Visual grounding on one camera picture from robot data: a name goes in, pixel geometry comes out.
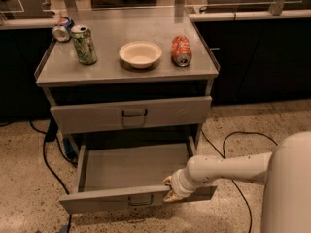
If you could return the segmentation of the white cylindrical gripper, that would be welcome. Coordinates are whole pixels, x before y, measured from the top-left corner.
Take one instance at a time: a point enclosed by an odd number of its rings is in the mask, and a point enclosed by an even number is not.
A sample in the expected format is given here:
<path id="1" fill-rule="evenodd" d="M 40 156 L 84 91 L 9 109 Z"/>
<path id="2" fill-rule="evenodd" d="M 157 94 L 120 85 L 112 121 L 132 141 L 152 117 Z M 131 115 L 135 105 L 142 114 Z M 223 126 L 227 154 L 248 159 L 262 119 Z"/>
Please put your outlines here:
<path id="1" fill-rule="evenodd" d="M 171 186 L 171 190 L 163 197 L 165 203 L 187 198 L 203 185 L 203 182 L 195 180 L 190 175 L 187 168 L 177 170 L 172 176 L 166 177 L 162 183 Z"/>

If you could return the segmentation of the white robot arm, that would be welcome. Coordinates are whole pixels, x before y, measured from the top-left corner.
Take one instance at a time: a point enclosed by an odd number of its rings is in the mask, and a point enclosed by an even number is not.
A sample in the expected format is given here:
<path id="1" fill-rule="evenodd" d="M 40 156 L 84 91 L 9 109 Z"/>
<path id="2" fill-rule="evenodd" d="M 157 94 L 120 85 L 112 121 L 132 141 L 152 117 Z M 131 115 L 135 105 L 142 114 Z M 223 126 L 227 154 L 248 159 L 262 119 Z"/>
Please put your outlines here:
<path id="1" fill-rule="evenodd" d="M 272 152 L 219 158 L 195 155 L 186 167 L 163 180 L 163 200 L 191 196 L 217 179 L 264 186 L 261 233 L 311 233 L 311 132 L 295 133 Z"/>

